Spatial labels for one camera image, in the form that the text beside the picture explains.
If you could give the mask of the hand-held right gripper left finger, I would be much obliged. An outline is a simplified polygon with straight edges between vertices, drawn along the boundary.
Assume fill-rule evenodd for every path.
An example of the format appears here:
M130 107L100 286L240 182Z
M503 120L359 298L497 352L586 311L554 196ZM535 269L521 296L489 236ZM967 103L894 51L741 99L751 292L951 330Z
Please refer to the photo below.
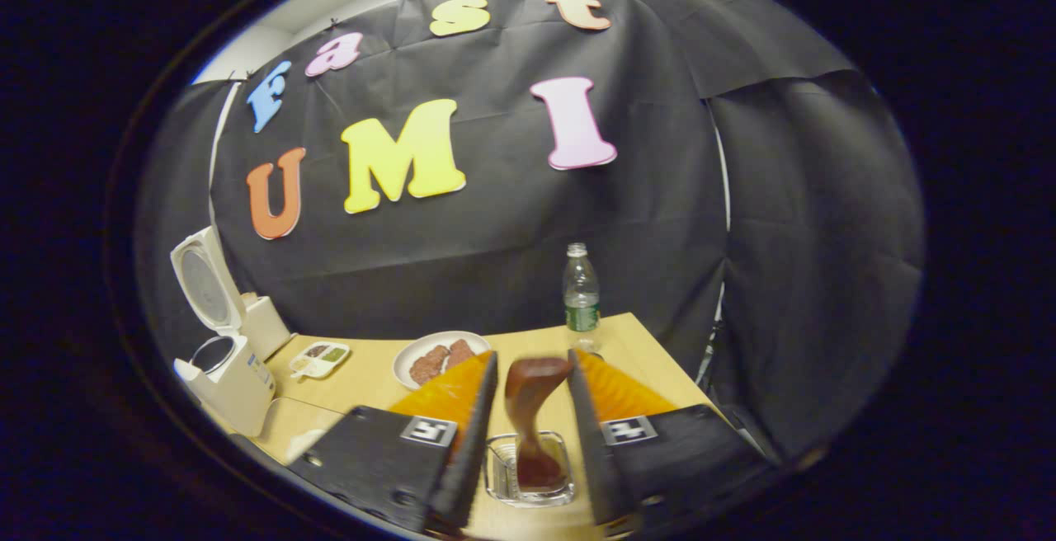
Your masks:
M358 406L290 470L401 529L461 529L479 484L497 373L497 354L486 350L388 410Z

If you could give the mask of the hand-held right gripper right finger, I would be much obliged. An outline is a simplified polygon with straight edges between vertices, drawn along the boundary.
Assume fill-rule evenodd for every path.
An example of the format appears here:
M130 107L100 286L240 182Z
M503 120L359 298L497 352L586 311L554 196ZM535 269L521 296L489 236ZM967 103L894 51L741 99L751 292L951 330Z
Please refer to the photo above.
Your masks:
M776 466L713 408L665 402L571 350L569 389L593 521L605 536L657 536L723 514L776 479Z

